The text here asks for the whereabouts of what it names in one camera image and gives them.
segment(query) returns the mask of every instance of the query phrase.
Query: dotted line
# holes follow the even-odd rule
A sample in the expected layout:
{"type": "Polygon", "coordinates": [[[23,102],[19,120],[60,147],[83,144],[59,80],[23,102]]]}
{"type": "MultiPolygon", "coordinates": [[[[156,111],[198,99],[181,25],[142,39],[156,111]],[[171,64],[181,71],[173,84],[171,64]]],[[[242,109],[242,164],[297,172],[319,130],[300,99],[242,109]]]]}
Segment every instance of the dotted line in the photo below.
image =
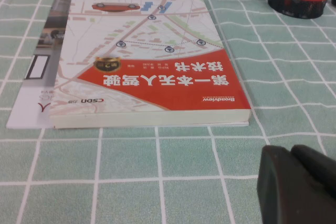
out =
{"type": "Polygon", "coordinates": [[[225,49],[225,47],[220,47],[220,46],[215,45],[215,44],[212,44],[212,43],[210,43],[210,42],[207,42],[207,43],[210,44],[210,45],[213,45],[213,46],[215,46],[215,47],[219,47],[219,48],[223,48],[223,49],[225,49]]]}
{"type": "Polygon", "coordinates": [[[168,46],[166,46],[166,45],[149,44],[149,43],[142,43],[142,42],[135,42],[135,41],[127,41],[127,40],[124,40],[124,42],[138,43],[138,44],[144,44],[144,45],[154,45],[154,46],[159,46],[159,47],[168,47],[168,46]]]}
{"type": "Polygon", "coordinates": [[[171,47],[181,45],[181,44],[185,44],[185,43],[189,43],[189,42],[193,42],[193,41],[196,41],[196,40],[198,40],[198,39],[193,39],[193,40],[186,41],[186,42],[183,42],[183,43],[174,44],[174,45],[171,45],[171,47]]]}

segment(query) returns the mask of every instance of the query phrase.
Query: black plastic part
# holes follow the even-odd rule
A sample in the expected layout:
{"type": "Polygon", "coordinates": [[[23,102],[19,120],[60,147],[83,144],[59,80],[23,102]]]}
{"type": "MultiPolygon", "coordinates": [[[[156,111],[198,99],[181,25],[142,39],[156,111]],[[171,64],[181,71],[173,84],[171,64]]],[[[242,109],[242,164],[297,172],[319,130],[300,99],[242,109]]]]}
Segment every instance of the black plastic part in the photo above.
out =
{"type": "Polygon", "coordinates": [[[311,19],[318,18],[323,14],[325,1],[304,1],[304,0],[268,0],[268,4],[274,10],[284,15],[311,19]]]}
{"type": "Polygon", "coordinates": [[[331,0],[331,3],[336,6],[336,0],[331,0]]]}
{"type": "Polygon", "coordinates": [[[306,146],[294,146],[292,153],[283,147],[265,146],[257,184],[263,223],[335,224],[335,165],[306,146]]]}

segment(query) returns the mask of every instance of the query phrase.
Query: csdn logo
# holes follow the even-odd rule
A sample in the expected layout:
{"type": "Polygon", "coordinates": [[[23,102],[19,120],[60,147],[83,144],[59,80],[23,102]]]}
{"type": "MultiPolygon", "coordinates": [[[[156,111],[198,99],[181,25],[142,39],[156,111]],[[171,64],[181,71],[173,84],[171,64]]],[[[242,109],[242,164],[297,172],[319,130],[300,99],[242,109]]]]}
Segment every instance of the csdn logo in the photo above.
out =
{"type": "Polygon", "coordinates": [[[82,99],[80,102],[81,103],[86,103],[86,102],[91,103],[91,102],[103,102],[103,101],[104,99],[99,98],[99,99],[82,99]]]}
{"type": "Polygon", "coordinates": [[[121,68],[120,58],[96,57],[94,67],[102,72],[114,72],[121,68]]]}

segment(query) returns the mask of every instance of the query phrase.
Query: book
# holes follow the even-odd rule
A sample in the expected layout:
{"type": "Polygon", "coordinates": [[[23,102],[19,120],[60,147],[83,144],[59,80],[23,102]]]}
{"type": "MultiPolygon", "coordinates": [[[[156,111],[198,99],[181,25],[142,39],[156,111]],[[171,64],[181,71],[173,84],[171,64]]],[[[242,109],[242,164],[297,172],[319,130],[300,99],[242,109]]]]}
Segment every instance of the book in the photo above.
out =
{"type": "Polygon", "coordinates": [[[56,128],[244,123],[250,106],[203,0],[71,0],[56,128]]]}
{"type": "Polygon", "coordinates": [[[54,0],[8,118],[9,129],[54,127],[49,108],[71,0],[54,0]]]}

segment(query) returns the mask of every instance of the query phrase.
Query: tablecloth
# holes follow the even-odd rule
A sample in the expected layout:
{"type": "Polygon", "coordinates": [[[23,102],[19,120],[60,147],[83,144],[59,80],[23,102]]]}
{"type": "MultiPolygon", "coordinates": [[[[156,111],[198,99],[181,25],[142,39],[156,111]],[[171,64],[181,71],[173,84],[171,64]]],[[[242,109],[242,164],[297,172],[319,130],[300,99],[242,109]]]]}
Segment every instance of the tablecloth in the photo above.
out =
{"type": "Polygon", "coordinates": [[[261,223],[261,148],[336,158],[336,8],[205,0],[252,107],[250,126],[9,130],[53,0],[0,0],[0,223],[261,223]]]}

